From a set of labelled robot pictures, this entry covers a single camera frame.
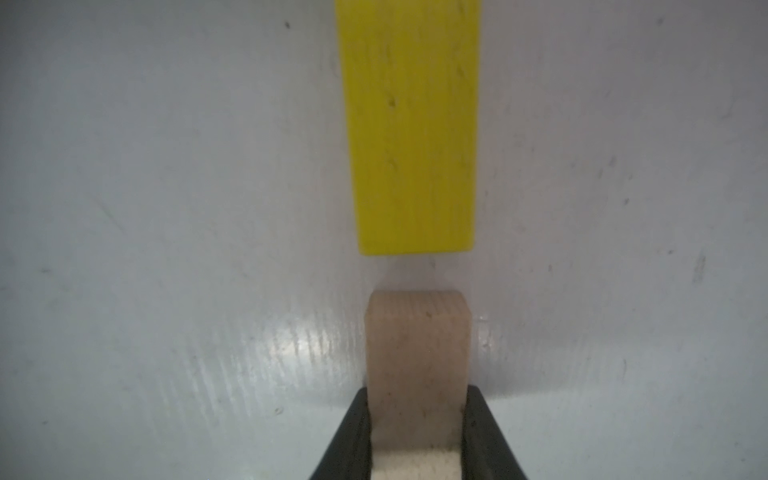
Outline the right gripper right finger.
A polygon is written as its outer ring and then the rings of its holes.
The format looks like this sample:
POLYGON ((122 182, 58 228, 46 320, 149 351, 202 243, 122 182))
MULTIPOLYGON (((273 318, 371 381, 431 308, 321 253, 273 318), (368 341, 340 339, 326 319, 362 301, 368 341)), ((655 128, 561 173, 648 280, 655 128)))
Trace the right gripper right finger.
POLYGON ((527 480, 484 396, 469 385, 463 413, 463 480, 527 480))

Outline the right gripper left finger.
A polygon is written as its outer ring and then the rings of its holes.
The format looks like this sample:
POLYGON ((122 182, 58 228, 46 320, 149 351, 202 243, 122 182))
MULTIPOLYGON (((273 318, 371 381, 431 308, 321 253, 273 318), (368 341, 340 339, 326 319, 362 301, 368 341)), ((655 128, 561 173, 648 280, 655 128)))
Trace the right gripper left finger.
POLYGON ((369 480, 372 468, 368 389, 355 395, 310 480, 369 480))

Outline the yellow block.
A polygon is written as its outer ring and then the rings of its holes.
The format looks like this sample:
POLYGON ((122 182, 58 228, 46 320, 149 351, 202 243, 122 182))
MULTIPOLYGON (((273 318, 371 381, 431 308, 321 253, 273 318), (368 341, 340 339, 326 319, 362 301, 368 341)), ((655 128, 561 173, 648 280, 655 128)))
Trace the yellow block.
POLYGON ((335 5, 365 255, 472 247, 481 8, 471 0, 335 5))

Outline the natural wood block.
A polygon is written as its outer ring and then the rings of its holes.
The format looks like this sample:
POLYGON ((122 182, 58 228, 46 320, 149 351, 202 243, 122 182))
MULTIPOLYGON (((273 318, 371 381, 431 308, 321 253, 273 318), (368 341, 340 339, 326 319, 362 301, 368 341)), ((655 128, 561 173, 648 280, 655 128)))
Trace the natural wood block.
POLYGON ((459 479, 472 314, 458 291, 374 292, 365 314, 374 479, 459 479))

